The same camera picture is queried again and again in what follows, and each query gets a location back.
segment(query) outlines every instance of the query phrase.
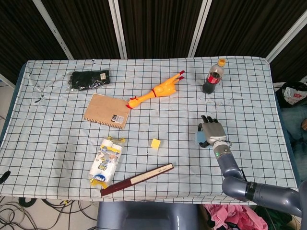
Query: yellow sponge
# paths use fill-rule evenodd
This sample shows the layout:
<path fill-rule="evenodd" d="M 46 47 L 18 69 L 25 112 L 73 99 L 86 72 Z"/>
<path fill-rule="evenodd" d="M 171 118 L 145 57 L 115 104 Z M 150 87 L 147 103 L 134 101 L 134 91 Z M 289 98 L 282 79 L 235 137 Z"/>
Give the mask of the yellow sponge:
<path fill-rule="evenodd" d="M 157 149 L 157 148 L 159 148 L 159 145 L 160 145 L 160 140 L 158 140 L 158 139 L 153 139 L 153 141 L 152 141 L 152 148 L 155 148 L 155 149 Z"/>

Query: red bottle label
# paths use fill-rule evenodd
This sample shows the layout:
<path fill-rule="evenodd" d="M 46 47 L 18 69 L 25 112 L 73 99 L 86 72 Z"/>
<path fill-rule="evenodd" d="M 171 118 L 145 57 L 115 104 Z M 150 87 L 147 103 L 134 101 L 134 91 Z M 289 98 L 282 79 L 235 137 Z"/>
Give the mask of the red bottle label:
<path fill-rule="evenodd" d="M 220 82 L 221 78 L 215 78 L 213 75 L 209 74 L 209 76 L 207 77 L 207 81 L 213 85 L 216 85 L 217 83 Z"/>

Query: yellow rubber chicken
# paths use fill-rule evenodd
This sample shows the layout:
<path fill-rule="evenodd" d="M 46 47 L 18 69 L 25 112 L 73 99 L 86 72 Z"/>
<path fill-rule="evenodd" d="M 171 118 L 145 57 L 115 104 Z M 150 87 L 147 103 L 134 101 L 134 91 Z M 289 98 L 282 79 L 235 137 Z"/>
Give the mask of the yellow rubber chicken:
<path fill-rule="evenodd" d="M 141 97 L 134 97 L 130 98 L 130 101 L 128 102 L 128 105 L 126 105 L 129 109 L 133 109 L 136 106 L 138 106 L 141 102 L 153 98 L 153 97 L 162 97 L 162 96 L 168 96 L 172 93 L 176 92 L 175 84 L 183 79 L 184 77 L 180 76 L 184 73 L 184 70 L 180 73 L 176 74 L 175 76 L 169 78 L 162 84 L 154 87 L 148 94 L 141 96 Z"/>

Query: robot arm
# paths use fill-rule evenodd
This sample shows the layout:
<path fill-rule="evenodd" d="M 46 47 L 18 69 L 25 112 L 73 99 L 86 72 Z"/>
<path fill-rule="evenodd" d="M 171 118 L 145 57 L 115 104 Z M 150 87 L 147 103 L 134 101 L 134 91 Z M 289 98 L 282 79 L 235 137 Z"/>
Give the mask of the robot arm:
<path fill-rule="evenodd" d="M 307 230 L 307 181 L 301 184 L 299 192 L 285 187 L 247 182 L 226 142 L 226 134 L 217 119 L 201 116 L 199 124 L 206 137 L 200 146 L 213 146 L 213 151 L 225 177 L 223 192 L 241 201 L 253 201 L 256 204 L 302 217 L 302 230 Z"/>

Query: dark curtain panel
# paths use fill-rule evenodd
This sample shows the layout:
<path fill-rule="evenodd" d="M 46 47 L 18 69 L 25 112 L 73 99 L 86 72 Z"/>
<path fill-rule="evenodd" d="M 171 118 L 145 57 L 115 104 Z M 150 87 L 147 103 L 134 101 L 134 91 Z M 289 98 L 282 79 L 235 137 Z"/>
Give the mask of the dark curtain panel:
<path fill-rule="evenodd" d="M 265 58 L 307 9 L 307 0 L 213 0 L 195 56 Z"/>
<path fill-rule="evenodd" d="M 31 0 L 0 0 L 0 73 L 15 84 L 33 59 L 67 57 Z"/>
<path fill-rule="evenodd" d="M 119 0 L 128 58 L 188 56 L 201 0 Z"/>
<path fill-rule="evenodd" d="M 307 26 L 271 62 L 273 82 L 299 81 L 307 76 Z"/>
<path fill-rule="evenodd" d="M 75 59 L 120 58 L 107 0 L 42 0 Z"/>

